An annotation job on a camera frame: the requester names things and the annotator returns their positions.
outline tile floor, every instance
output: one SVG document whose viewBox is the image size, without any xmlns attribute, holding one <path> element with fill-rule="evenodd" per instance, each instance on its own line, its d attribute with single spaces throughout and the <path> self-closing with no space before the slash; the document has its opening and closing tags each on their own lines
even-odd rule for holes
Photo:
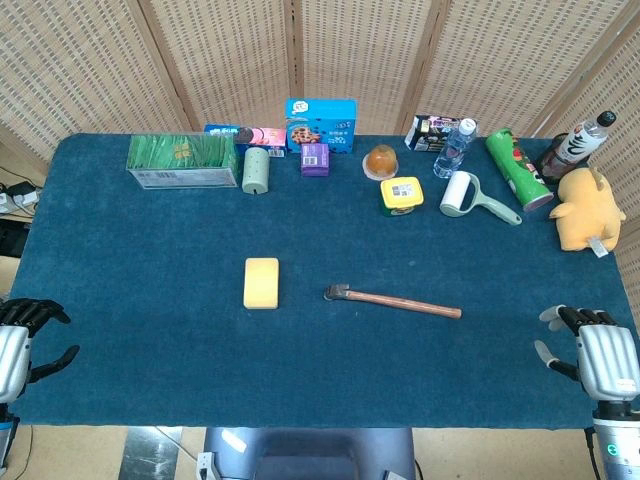
<svg viewBox="0 0 640 480">
<path fill-rule="evenodd" d="M 0 293 L 18 263 L 0 257 Z M 2 480 L 23 470 L 20 480 L 118 480 L 126 436 L 126 427 L 22 426 Z M 580 430 L 415 429 L 414 439 L 425 479 L 593 478 Z M 203 428 L 183 429 L 182 445 L 194 456 L 203 442 Z M 183 452 L 175 478 L 195 478 L 194 462 Z"/>
</svg>

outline yellow lid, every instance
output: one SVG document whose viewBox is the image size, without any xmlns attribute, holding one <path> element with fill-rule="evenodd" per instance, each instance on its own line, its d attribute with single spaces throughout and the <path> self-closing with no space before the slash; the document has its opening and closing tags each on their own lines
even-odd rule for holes
<svg viewBox="0 0 640 480">
<path fill-rule="evenodd" d="M 382 198 L 387 208 L 409 208 L 424 202 L 422 188 L 416 177 L 396 177 L 380 182 Z"/>
</svg>

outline hammer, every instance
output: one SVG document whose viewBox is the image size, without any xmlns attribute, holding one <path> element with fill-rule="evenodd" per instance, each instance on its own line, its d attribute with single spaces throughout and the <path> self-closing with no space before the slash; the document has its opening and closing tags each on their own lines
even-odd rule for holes
<svg viewBox="0 0 640 480">
<path fill-rule="evenodd" d="M 441 315 L 449 318 L 460 318 L 462 310 L 459 308 L 441 307 L 431 303 L 416 302 L 406 298 L 387 297 L 386 295 L 376 295 L 373 293 L 356 292 L 350 290 L 346 283 L 330 285 L 324 291 L 325 300 L 355 300 L 358 302 L 377 303 L 388 307 L 403 308 L 405 310 L 414 310 L 422 313 L 432 313 L 433 315 Z"/>
</svg>

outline robotic hand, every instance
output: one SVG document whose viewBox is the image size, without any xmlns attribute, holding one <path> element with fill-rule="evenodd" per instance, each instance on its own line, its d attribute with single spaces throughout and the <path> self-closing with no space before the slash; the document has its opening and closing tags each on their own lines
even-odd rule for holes
<svg viewBox="0 0 640 480">
<path fill-rule="evenodd" d="M 542 312 L 540 320 L 552 331 L 566 326 L 576 338 L 577 366 L 559 360 L 540 340 L 535 348 L 548 368 L 579 382 L 598 402 L 595 429 L 585 429 L 596 478 L 600 476 L 593 456 L 594 431 L 607 478 L 640 479 L 640 414 L 631 410 L 631 401 L 640 394 L 640 367 L 631 332 L 602 310 L 559 305 Z"/>
<path fill-rule="evenodd" d="M 62 323 L 71 319 L 52 300 L 18 298 L 0 303 L 0 455 L 4 467 L 20 419 L 8 405 L 25 391 L 27 384 L 59 372 L 74 359 L 80 347 L 73 345 L 57 360 L 31 368 L 31 339 L 50 318 Z"/>
</svg>

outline bottle cap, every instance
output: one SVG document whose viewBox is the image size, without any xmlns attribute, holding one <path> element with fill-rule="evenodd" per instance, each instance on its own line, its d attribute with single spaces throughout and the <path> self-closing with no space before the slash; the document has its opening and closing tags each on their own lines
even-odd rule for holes
<svg viewBox="0 0 640 480">
<path fill-rule="evenodd" d="M 596 118 L 596 122 L 598 122 L 598 124 L 602 125 L 603 127 L 609 127 L 615 121 L 616 114 L 609 110 L 602 112 L 600 115 L 598 115 L 598 118 Z"/>
<path fill-rule="evenodd" d="M 460 122 L 460 126 L 458 127 L 458 131 L 463 135 L 471 135 L 475 129 L 476 122 L 471 118 L 463 118 Z"/>
</svg>

